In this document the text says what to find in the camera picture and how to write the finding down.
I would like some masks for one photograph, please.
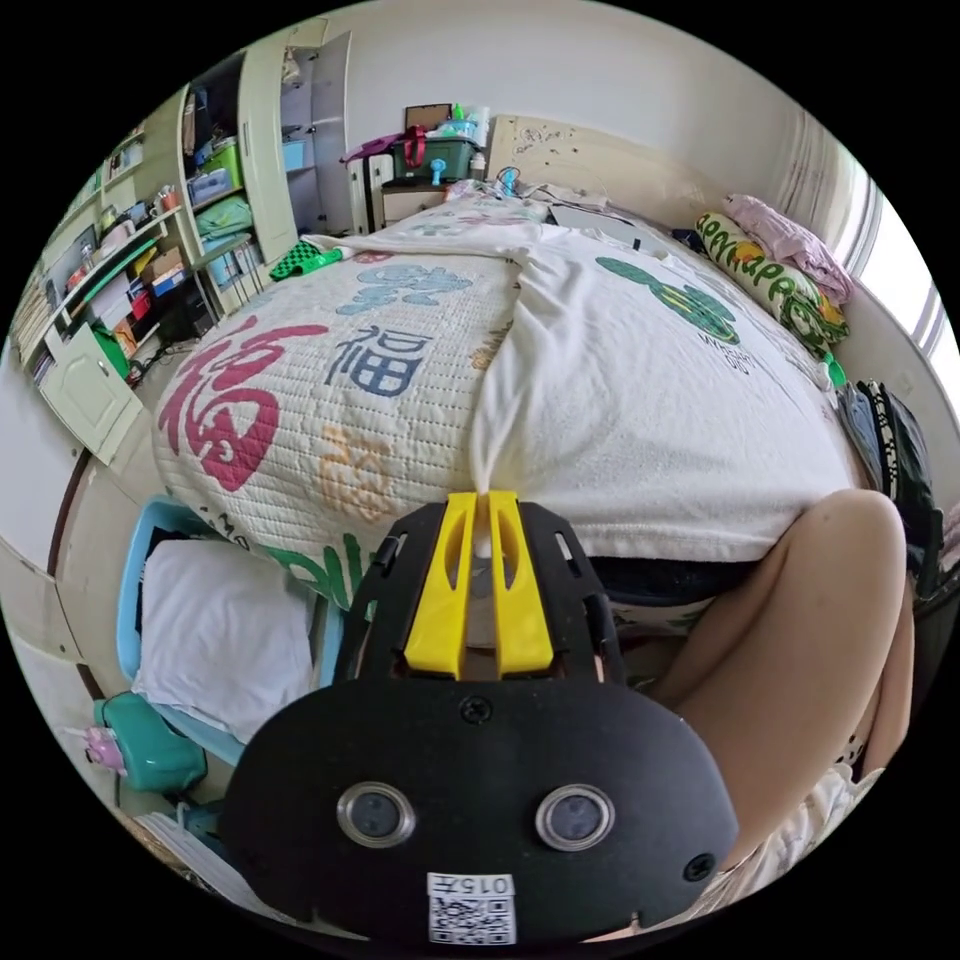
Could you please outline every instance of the green bag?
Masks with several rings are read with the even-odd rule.
[[[93,327],[93,335],[97,338],[97,343],[106,354],[110,365],[126,380],[130,376],[130,361],[124,355],[123,347],[117,342],[117,338],[102,323]]]

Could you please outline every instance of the red chinese character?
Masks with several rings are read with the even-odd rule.
[[[180,383],[157,417],[157,427],[166,429],[167,443],[178,456],[183,422],[187,443],[204,473],[227,493],[235,493],[257,472],[280,420],[280,405],[272,393],[241,384],[284,355],[286,350],[278,341],[327,332],[327,327],[319,324],[267,330],[244,340],[224,356],[234,338],[256,324],[256,316],[248,317],[237,330],[184,363],[177,372]],[[215,396],[197,410],[197,402],[208,387]],[[237,432],[231,413],[231,406],[238,404],[256,409],[253,423],[242,434]]]

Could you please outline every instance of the blue chinese character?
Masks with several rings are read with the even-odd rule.
[[[375,346],[382,353],[364,346],[376,338]],[[378,397],[397,397],[402,394],[413,380],[413,375],[422,362],[419,354],[432,340],[420,334],[405,333],[402,330],[382,331],[371,325],[359,331],[352,340],[338,343],[342,352],[334,361],[327,379],[330,384],[338,373],[347,374],[350,380],[367,393]],[[389,356],[405,354],[406,356]]]
[[[430,296],[432,293],[449,293],[453,290],[464,290],[473,286],[471,280],[458,277],[444,267],[434,267],[427,270],[416,265],[401,266],[391,264],[385,267],[374,267],[357,274],[360,283],[367,284],[361,288],[353,298],[353,303],[337,308],[342,316],[352,316],[372,310],[374,307],[393,303],[400,290],[411,290],[404,298],[404,303],[417,306],[437,307],[440,304]]]

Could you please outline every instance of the plastic bottle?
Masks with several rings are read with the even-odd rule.
[[[470,158],[470,179],[482,180],[487,169],[487,160],[484,155],[477,150]]]

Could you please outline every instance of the open cabinet door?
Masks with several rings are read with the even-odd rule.
[[[281,148],[280,81],[286,41],[286,34],[274,34],[247,48],[237,104],[247,202],[267,267],[297,242]]]
[[[311,128],[320,203],[327,218],[326,230],[350,230],[350,174],[340,158],[347,152],[347,64],[350,32],[340,34],[317,51],[313,64]]]

